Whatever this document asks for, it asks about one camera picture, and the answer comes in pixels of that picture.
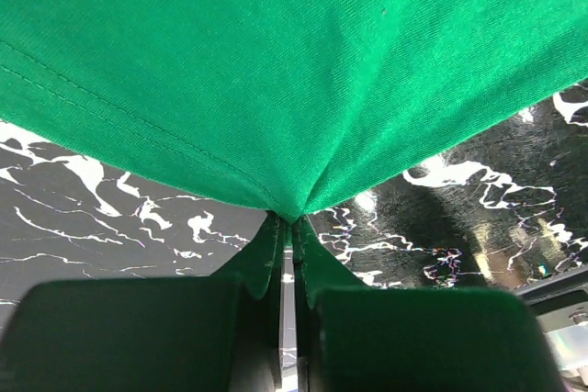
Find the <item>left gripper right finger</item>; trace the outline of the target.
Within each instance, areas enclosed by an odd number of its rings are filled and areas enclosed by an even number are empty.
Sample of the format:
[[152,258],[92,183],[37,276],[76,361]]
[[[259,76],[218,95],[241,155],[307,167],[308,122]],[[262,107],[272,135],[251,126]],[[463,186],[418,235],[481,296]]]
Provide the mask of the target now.
[[366,285],[306,218],[292,227],[302,391],[562,391],[543,332],[489,288]]

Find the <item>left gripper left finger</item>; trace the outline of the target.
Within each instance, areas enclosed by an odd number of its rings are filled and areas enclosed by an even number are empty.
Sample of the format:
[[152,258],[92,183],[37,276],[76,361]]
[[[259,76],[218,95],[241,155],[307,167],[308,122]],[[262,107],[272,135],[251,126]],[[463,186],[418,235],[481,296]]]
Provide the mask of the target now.
[[32,287],[1,336],[4,391],[273,391],[287,223],[207,276]]

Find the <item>green t shirt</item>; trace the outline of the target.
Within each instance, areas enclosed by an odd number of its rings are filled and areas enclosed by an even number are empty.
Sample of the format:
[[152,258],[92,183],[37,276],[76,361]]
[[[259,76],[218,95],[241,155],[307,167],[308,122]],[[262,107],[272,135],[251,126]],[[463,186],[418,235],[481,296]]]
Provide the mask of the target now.
[[1,0],[1,116],[293,220],[587,75],[587,0]]

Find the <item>aluminium frame rail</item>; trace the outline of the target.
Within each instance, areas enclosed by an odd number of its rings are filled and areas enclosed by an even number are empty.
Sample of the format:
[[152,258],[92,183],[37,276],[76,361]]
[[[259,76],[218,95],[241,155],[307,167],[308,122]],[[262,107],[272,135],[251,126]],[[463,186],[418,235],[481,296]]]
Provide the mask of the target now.
[[570,391],[587,389],[587,267],[518,287]]

